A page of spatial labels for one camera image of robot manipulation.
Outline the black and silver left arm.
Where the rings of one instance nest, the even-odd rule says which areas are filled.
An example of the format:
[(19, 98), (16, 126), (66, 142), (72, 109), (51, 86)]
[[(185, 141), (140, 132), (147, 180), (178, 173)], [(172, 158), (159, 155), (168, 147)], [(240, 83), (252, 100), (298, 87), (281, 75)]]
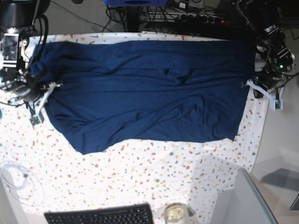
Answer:
[(236, 0), (235, 7), (257, 37), (257, 53), (265, 61), (261, 71), (253, 75), (253, 92), (256, 98), (267, 93), (279, 100), (286, 83), (293, 78), (287, 75), (294, 67), (295, 56), (286, 47), (285, 35), (278, 26), (279, 13), (274, 0)]

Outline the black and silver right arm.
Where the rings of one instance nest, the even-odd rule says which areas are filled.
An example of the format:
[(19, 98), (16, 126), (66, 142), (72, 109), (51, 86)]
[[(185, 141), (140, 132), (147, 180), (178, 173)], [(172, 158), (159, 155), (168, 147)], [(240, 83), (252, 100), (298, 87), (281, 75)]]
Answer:
[[(30, 77), (29, 67), (38, 61), (45, 47), (49, 23), (45, 12), (48, 0), (2, 0), (0, 2), (0, 89), (12, 92), (25, 102), (40, 97), (37, 78)], [(31, 57), (25, 51), (30, 37), (36, 32), (34, 23), (40, 23), (41, 47), (36, 47)]]

